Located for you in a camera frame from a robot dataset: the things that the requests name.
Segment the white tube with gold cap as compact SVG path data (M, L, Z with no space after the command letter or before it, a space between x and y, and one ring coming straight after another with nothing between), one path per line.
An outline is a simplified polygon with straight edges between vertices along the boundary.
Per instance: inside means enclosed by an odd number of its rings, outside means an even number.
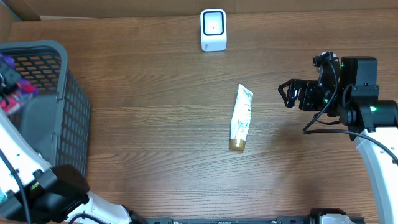
M243 151L246 147L251 124L252 98L253 92L239 84L231 118L229 148L232 150Z

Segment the red purple snack packet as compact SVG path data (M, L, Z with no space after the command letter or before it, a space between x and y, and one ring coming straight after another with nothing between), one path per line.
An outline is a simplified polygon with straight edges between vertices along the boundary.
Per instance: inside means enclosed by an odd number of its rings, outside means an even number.
M14 60L1 54L1 109L11 115L39 94L39 90L16 70Z

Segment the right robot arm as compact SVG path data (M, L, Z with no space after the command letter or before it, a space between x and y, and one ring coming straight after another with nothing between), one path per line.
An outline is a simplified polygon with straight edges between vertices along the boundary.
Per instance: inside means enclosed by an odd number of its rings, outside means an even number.
M355 142L373 190L380 223L397 223L397 103L379 99L378 61L371 56L338 58L323 52L313 58L317 80L290 79L279 85L284 104L292 108L314 111L304 128L322 114L337 117L346 126L339 134L347 134Z

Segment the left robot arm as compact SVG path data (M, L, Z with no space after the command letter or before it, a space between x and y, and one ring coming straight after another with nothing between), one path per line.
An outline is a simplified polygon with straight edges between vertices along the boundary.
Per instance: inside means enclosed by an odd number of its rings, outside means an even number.
M145 223L134 210L90 191L70 164L52 166L34 151L9 115L36 100L14 59L1 56L1 216L26 223Z

